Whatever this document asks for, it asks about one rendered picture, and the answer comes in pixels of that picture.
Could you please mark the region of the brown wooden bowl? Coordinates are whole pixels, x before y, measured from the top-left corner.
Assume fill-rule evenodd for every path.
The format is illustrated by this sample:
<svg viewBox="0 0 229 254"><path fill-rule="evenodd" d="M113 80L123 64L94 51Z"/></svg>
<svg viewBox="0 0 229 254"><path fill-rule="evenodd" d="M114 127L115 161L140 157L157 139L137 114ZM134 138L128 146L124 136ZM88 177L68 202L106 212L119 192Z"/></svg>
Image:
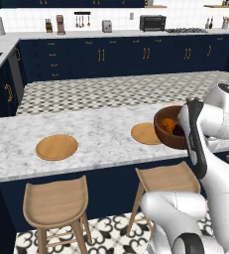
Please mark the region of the brown wooden bowl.
<svg viewBox="0 0 229 254"><path fill-rule="evenodd" d="M156 132L158 138L160 139L160 141L163 144L165 144L168 147L171 147L173 149L185 150L187 148L185 137L184 136L176 136L174 134L168 133L161 126L161 122L165 118L170 118L170 119L176 121L180 110L181 110L180 106L168 106L168 107L160 109L155 114L154 127L155 127L155 132Z"/></svg>

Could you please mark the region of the orange chicken drumstick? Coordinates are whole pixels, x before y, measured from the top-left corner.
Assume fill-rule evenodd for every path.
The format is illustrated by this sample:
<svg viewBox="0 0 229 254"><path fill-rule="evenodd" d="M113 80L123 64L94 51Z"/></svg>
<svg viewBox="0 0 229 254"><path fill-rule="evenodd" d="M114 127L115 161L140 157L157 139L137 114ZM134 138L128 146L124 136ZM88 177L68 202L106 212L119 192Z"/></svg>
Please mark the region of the orange chicken drumstick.
<svg viewBox="0 0 229 254"><path fill-rule="evenodd" d="M175 127L175 122L171 118L165 118L161 122L162 127L168 132L172 133L174 127Z"/></svg>

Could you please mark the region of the dark purple eggplant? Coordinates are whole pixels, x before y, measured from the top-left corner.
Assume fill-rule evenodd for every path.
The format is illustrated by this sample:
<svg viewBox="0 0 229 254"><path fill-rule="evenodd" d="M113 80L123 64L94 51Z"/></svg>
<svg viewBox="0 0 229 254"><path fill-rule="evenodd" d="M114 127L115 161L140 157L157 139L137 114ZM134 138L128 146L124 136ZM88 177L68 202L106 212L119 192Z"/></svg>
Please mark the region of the dark purple eggplant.
<svg viewBox="0 0 229 254"><path fill-rule="evenodd" d="M184 135L182 128L178 124L175 125L174 129L172 130L172 133L176 136L183 136Z"/></svg>

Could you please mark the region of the round wooden plate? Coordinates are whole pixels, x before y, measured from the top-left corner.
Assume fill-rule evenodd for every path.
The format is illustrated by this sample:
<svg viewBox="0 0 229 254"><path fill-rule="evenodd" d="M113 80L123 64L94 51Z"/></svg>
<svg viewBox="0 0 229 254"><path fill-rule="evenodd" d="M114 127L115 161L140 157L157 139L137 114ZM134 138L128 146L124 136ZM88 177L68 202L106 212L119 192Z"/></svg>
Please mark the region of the round wooden plate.
<svg viewBox="0 0 229 254"><path fill-rule="evenodd" d="M160 145L153 123L139 123L131 129L131 136L138 142L146 145Z"/></svg>
<svg viewBox="0 0 229 254"><path fill-rule="evenodd" d="M36 154L46 161L60 161L72 156L78 148L77 141L63 134L52 135L41 140L36 146Z"/></svg>

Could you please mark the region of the navy island base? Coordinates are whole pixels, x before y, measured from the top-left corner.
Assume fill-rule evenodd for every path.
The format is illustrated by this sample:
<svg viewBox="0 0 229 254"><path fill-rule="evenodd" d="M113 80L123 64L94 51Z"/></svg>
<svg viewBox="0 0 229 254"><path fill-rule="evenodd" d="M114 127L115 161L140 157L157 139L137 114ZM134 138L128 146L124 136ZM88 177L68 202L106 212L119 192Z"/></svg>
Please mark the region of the navy island base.
<svg viewBox="0 0 229 254"><path fill-rule="evenodd" d="M144 163L118 160L113 165L96 165L76 170L72 163L47 162L35 155L0 155L0 254L12 254L18 232L31 226L23 216L25 186L86 176L90 218L121 214L132 209L139 179L135 170L171 166L188 162L187 154L174 159L155 159Z"/></svg>

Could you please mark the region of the navy lower cupboard run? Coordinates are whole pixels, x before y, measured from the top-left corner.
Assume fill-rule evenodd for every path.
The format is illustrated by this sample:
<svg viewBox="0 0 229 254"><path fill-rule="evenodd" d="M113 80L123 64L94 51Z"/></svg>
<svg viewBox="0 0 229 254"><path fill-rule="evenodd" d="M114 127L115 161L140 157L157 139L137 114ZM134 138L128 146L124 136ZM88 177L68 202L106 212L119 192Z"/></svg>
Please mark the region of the navy lower cupboard run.
<svg viewBox="0 0 229 254"><path fill-rule="evenodd" d="M32 82L222 70L229 35L34 39L19 47Z"/></svg>

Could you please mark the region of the navy cupboard run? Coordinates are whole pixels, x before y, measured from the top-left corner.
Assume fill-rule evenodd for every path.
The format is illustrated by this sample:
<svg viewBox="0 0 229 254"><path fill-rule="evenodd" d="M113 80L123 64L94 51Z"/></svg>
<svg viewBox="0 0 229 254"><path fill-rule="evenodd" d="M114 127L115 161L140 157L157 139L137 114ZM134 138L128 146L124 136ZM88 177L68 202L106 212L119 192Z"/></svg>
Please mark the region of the navy cupboard run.
<svg viewBox="0 0 229 254"><path fill-rule="evenodd" d="M229 35L34 39L19 47L32 82L222 70Z"/></svg>
<svg viewBox="0 0 229 254"><path fill-rule="evenodd" d="M0 0L0 8L143 8L145 0Z"/></svg>

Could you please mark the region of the silver toaster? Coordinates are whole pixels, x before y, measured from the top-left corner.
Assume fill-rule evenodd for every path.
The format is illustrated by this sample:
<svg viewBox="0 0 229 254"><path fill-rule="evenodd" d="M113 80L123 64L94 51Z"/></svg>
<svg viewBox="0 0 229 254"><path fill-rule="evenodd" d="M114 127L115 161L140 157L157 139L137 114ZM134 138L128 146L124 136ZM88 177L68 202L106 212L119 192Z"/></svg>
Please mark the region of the silver toaster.
<svg viewBox="0 0 229 254"><path fill-rule="evenodd" d="M111 33L112 32L112 22L110 20L102 21L102 32Z"/></svg>

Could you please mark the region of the grey dishwasher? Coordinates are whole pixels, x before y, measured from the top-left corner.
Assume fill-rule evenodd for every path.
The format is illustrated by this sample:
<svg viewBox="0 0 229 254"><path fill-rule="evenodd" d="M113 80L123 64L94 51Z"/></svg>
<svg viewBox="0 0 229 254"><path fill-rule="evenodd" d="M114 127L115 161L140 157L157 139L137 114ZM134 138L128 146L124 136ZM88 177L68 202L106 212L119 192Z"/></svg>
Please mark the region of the grey dishwasher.
<svg viewBox="0 0 229 254"><path fill-rule="evenodd" d="M23 79L21 77L21 72L20 72L15 50L12 50L12 52L8 56L8 61L10 65L10 70L12 72L12 77L13 77L14 85L16 88L16 92L17 92L18 103L21 103L23 99L23 95L24 95L24 84L23 84Z"/></svg>

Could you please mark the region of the black toaster oven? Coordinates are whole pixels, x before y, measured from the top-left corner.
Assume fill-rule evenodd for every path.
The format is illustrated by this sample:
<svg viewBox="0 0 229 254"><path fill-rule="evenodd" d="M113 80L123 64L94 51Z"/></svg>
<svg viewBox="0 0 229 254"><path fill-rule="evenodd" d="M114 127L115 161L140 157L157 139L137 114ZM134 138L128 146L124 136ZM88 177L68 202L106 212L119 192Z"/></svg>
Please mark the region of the black toaster oven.
<svg viewBox="0 0 229 254"><path fill-rule="evenodd" d="M143 32L163 31L166 26L166 16L142 15L140 17L140 30Z"/></svg>

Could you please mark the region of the brown coffee machine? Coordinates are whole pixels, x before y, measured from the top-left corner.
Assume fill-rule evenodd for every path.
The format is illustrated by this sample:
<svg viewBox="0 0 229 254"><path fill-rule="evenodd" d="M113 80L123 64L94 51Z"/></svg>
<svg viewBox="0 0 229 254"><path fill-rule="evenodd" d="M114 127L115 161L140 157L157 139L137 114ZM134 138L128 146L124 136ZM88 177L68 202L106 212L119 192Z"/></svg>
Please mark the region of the brown coffee machine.
<svg viewBox="0 0 229 254"><path fill-rule="evenodd" d="M57 15L57 34L65 35L63 15Z"/></svg>

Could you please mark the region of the black hob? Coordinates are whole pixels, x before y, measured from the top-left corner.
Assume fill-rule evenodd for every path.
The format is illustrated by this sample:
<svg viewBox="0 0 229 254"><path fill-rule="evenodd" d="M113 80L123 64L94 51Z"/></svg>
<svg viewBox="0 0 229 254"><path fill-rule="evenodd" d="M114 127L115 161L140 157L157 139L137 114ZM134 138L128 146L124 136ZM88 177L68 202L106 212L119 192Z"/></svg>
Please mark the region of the black hob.
<svg viewBox="0 0 229 254"><path fill-rule="evenodd" d="M168 33L208 33L204 29L200 28L175 28L175 29L165 29Z"/></svg>

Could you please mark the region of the navy upper cupboard run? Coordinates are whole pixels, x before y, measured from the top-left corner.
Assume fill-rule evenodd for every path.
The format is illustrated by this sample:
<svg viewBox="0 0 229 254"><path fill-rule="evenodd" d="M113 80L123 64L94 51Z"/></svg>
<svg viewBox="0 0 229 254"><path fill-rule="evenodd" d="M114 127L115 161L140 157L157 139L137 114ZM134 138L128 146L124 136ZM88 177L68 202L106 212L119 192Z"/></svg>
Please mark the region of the navy upper cupboard run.
<svg viewBox="0 0 229 254"><path fill-rule="evenodd" d="M0 0L0 8L143 8L145 0Z"/></svg>

